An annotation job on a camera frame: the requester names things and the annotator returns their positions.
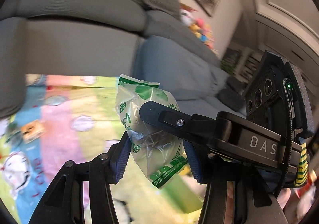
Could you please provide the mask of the colourful plush toys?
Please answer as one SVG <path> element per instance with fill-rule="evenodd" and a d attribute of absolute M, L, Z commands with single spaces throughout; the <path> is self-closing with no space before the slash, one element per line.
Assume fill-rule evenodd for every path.
<path fill-rule="evenodd" d="M 214 49 L 215 39 L 210 24 L 205 23 L 204 19 L 195 17 L 194 14 L 198 12 L 186 4 L 180 3 L 180 18 L 186 27 L 213 53 L 217 53 Z"/>

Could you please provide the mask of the grey sofa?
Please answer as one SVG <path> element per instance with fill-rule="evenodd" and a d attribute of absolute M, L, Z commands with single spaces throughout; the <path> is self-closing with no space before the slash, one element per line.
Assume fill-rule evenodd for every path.
<path fill-rule="evenodd" d="M 220 68 L 182 23 L 179 0 L 1 0 L 1 116 L 22 107 L 28 73 L 134 77 L 138 50 L 151 36 L 173 40 Z M 177 102 L 187 114 L 234 112 L 219 93 Z"/>

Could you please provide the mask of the grey sofa cushion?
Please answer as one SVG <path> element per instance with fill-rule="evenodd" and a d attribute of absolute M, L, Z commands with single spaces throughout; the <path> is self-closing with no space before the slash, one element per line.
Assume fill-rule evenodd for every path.
<path fill-rule="evenodd" d="M 138 50 L 134 77 L 160 83 L 176 100 L 197 100 L 217 95 L 229 75 L 173 40 L 151 36 Z"/>

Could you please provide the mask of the green printed plastic bag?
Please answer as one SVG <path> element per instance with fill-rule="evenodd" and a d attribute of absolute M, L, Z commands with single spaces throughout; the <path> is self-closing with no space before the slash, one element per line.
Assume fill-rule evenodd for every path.
<path fill-rule="evenodd" d="M 153 127 L 140 118 L 143 104 L 154 101 L 179 110 L 170 92 L 150 83 L 121 74 L 118 80 L 115 109 L 131 140 L 131 154 L 147 179 L 162 188 L 188 163 L 182 139 Z"/>

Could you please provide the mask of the colourful cartoon bed sheet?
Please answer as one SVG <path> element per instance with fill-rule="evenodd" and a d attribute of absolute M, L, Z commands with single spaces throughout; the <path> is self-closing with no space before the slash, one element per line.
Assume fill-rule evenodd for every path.
<path fill-rule="evenodd" d="M 121 138 L 116 77 L 27 75 L 27 97 L 1 120 L 1 199 L 16 223 L 28 223 L 62 165 L 90 161 Z M 120 223 L 196 223 L 202 200 L 186 167 L 159 190 L 130 159 L 112 186 Z"/>

